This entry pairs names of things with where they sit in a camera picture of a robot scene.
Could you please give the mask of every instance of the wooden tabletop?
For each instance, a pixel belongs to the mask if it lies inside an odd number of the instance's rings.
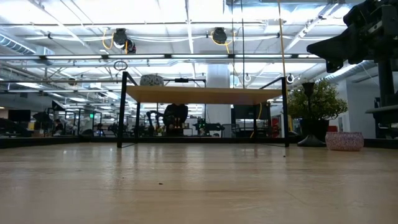
[[[281,90],[127,86],[127,94],[140,103],[206,103],[256,105],[282,94]]]

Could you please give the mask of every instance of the person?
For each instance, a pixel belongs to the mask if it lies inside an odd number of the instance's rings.
[[[181,124],[187,120],[188,107],[185,104],[171,104],[166,107],[163,116],[163,123],[167,134],[181,134],[176,128],[181,128]]]
[[[63,125],[59,119],[55,120],[54,136],[60,136],[63,131]]]

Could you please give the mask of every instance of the computer screen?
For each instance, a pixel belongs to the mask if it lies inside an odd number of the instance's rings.
[[[30,121],[30,110],[9,110],[8,119],[14,122]]]

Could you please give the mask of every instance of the fluorescent light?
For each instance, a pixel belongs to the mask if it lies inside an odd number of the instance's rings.
[[[0,56],[0,60],[40,60],[39,56]]]
[[[108,90],[78,90],[79,93],[105,93]]]
[[[30,87],[30,88],[41,88],[42,86],[36,84],[36,83],[17,83],[18,85]]]
[[[74,90],[43,90],[45,93],[73,93]]]
[[[38,93],[39,90],[8,90],[9,93]]]
[[[69,99],[76,101],[76,102],[86,102],[86,99],[83,98],[77,98],[77,97],[70,97]]]
[[[235,55],[236,58],[243,58],[243,54],[237,54]],[[281,54],[266,54],[266,55],[261,55],[261,54],[248,54],[244,55],[245,58],[282,58]],[[291,54],[285,54],[285,58],[291,58]]]
[[[116,95],[116,94],[114,94],[114,93],[112,93],[112,92],[109,92],[109,93],[107,93],[106,95],[107,95],[108,97],[112,98],[112,99],[115,99],[115,100],[118,100],[118,99],[119,99],[119,96]]]
[[[63,98],[63,96],[56,94],[56,93],[52,93],[53,96],[59,97],[59,98]]]
[[[109,55],[109,59],[164,58],[164,55]]]
[[[65,56],[60,56],[60,55],[51,55],[47,56],[47,59],[49,60],[85,60],[85,59],[102,59],[102,56],[100,55],[65,55]]]
[[[185,54],[185,55],[172,55],[172,58],[228,58],[228,55],[214,54],[214,55],[201,55],[201,54]]]
[[[298,55],[299,58],[319,58],[316,55],[310,55],[310,54],[304,54],[304,55]]]

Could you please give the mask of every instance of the plant pot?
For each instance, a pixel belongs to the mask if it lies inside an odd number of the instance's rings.
[[[360,151],[364,140],[362,133],[327,133],[326,146],[329,150]]]
[[[317,139],[325,142],[326,132],[328,131],[329,121],[328,120],[311,120],[302,119],[300,120],[302,136],[305,138],[309,134],[314,135]]]

